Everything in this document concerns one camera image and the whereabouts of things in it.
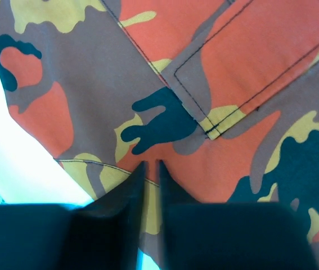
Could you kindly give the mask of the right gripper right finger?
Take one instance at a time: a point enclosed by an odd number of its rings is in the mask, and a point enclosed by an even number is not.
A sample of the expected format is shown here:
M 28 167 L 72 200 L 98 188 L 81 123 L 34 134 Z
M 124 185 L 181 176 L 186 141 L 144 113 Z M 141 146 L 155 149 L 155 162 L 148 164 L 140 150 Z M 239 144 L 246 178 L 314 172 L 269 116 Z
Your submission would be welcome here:
M 162 251 L 164 269 L 184 269 L 191 251 L 188 217 L 185 211 L 199 202 L 172 177 L 164 161 L 159 161 L 160 202 L 162 215 Z

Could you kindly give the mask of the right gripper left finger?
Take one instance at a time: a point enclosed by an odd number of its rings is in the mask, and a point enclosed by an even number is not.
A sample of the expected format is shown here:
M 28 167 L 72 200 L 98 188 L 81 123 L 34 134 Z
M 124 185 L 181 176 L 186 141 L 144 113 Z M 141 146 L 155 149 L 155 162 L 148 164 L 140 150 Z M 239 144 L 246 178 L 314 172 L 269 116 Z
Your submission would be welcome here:
M 103 197 L 76 210 L 71 224 L 72 269 L 135 269 L 146 164 Z

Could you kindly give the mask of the orange camouflage trousers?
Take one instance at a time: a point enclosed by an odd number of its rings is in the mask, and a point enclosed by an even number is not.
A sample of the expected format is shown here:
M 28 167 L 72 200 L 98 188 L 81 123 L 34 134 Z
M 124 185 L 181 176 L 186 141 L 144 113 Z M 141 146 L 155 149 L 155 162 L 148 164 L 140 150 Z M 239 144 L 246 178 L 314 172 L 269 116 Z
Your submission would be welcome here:
M 144 159 L 206 203 L 278 201 L 319 264 L 319 1 L 0 1 L 11 117 L 100 196 Z

